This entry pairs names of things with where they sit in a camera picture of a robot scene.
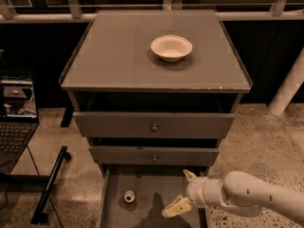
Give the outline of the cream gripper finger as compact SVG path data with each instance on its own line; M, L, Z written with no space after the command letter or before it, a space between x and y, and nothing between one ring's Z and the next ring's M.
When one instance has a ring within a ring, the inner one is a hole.
M165 218L173 218L175 216L189 212L193 205L189 198L178 195L169 205L161 212Z
M187 169L183 169L183 174L186 177L187 181L193 181L197 176Z

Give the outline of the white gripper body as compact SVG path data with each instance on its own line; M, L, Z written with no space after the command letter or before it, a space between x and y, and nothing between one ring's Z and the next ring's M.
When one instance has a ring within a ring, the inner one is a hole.
M194 177L187 185L186 196L197 208L207 207L207 203L203 195L203 185L206 181L207 179L205 177Z

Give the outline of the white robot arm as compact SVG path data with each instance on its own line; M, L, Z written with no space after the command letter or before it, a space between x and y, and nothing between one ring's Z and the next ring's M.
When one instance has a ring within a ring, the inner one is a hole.
M283 218L283 228L303 228L303 106L291 100L303 84L298 55L269 104L242 104L219 155L207 174L190 172L187 192L167 204L170 218L214 207L232 217L257 219L266 212Z

